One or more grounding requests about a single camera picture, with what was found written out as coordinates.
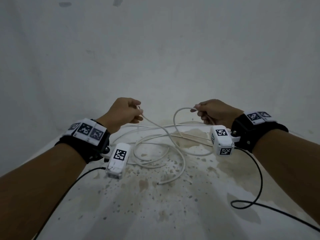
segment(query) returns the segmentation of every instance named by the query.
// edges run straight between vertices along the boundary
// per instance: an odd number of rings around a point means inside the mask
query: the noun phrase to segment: black wrist mount
[[[55,146],[60,143],[71,146],[88,164],[102,159],[100,153],[103,153],[109,145],[109,137],[110,133],[102,124],[93,119],[83,119],[72,124]]]
[[[275,121],[254,124],[252,119],[248,118],[248,115],[242,114],[234,120],[231,126],[231,135],[233,137],[240,137],[240,141],[234,143],[236,147],[252,153],[258,140],[267,132],[274,129],[289,132],[284,125],[278,124]]]

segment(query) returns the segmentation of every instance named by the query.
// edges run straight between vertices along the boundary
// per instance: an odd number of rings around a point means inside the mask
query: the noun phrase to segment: black cord
[[[259,165],[258,165],[258,163],[256,162],[256,160],[254,160],[254,158],[253,158],[247,151],[245,151],[245,150],[243,150],[243,149],[241,149],[241,148],[238,148],[238,147],[235,147],[235,149],[238,149],[238,150],[240,150],[240,151],[245,152],[245,153],[246,153],[249,157],[251,157],[251,159],[254,161],[254,163],[256,164],[256,166],[257,166],[257,168],[258,168],[258,170],[259,170],[260,179],[261,179],[261,186],[260,186],[260,190],[259,190],[258,196],[255,198],[254,201],[233,200],[233,201],[230,202],[230,205],[231,205],[233,208],[242,210],[242,209],[246,209],[246,208],[248,208],[248,207],[250,207],[250,206],[252,206],[252,205],[261,206],[261,207],[267,208],[267,209],[269,209],[269,210],[273,210],[273,211],[275,211],[275,212],[278,212],[278,213],[280,213],[280,214],[283,214],[283,215],[285,215],[285,216],[288,216],[288,217],[290,217],[290,218],[292,218],[292,219],[294,219],[294,220],[297,220],[298,222],[301,222],[301,223],[303,223],[303,224],[311,227],[312,229],[320,232],[320,228],[318,228],[318,227],[316,227],[316,226],[314,226],[314,225],[311,225],[310,223],[307,223],[306,221],[301,220],[301,219],[298,218],[298,217],[295,217],[295,216],[293,216],[293,215],[291,215],[291,214],[288,214],[288,213],[286,213],[286,212],[284,212],[284,211],[282,211],[282,210],[278,210],[278,209],[276,209],[276,208],[273,208],[273,207],[270,207],[270,206],[267,206],[267,205],[264,205],[264,204],[257,203],[257,200],[259,199],[259,197],[260,197],[260,195],[261,195],[261,192],[262,192],[262,182],[263,182],[263,180],[262,180],[262,173],[261,173],[261,170],[260,170],[260,168],[259,168]],[[249,205],[246,205],[246,206],[244,206],[244,207],[234,206],[234,203],[237,203],[237,202],[239,202],[239,203],[249,203]]]
[[[38,236],[40,235],[41,231],[43,230],[43,228],[45,227],[45,225],[47,224],[47,222],[49,221],[50,217],[52,216],[52,214],[54,213],[54,211],[56,210],[56,208],[58,207],[58,205],[62,202],[63,198],[67,195],[67,193],[70,191],[70,189],[80,180],[82,179],[84,176],[86,176],[88,173],[97,170],[97,169],[103,169],[106,170],[105,167],[99,167],[99,168],[94,168],[91,169],[89,171],[87,171],[86,173],[82,174],[80,177],[78,177],[78,179],[76,181],[74,181],[74,183],[66,190],[66,192],[62,195],[62,197],[59,199],[59,201],[56,203],[56,205],[54,206],[54,208],[52,209],[52,211],[50,212],[49,216],[47,217],[46,221],[43,223],[43,225],[41,226],[40,230],[38,231],[38,233],[36,234],[36,236],[34,237],[33,240],[36,240],[38,238]]]

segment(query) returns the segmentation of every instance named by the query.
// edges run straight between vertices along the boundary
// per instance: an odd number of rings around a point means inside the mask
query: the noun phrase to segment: wrist-mounted device
[[[211,127],[213,150],[218,156],[228,156],[232,154],[236,146],[252,153],[258,140],[274,129],[289,132],[284,125],[278,124],[267,112],[245,112],[234,120],[231,131],[228,131],[223,125]]]
[[[102,124],[82,119],[72,124],[55,145],[65,143],[71,146],[88,164],[102,159],[100,153],[108,153],[109,137],[110,133]]]

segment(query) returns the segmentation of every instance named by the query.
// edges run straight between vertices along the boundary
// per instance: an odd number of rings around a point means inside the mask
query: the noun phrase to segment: white tag panel
[[[70,126],[70,128],[62,135],[62,136],[71,136],[72,133],[79,127],[81,124],[82,120],[78,120],[74,124]]]
[[[266,122],[277,122],[274,118],[271,117],[270,114],[268,114],[267,112],[263,112],[263,111],[260,111],[260,112],[257,112],[261,117],[262,119],[264,119],[264,121]]]
[[[265,122],[258,112],[245,112],[244,114],[248,117],[248,119],[254,125],[259,125]]]
[[[95,125],[96,125],[95,121],[89,120],[89,119],[83,119],[82,123],[78,126],[73,136],[80,140],[87,141]]]
[[[105,127],[96,123],[89,136],[87,137],[86,142],[98,146],[106,130],[107,129]]]

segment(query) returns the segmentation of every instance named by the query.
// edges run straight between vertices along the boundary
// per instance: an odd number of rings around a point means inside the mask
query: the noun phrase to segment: skin
[[[118,98],[97,121],[110,133],[142,121],[141,102]],[[0,178],[1,239],[30,240],[86,163],[72,147],[58,144]]]
[[[194,107],[206,125],[212,124],[210,117],[216,125],[231,128],[243,114],[217,99]],[[252,152],[287,195],[320,224],[320,145],[274,129],[260,138]]]

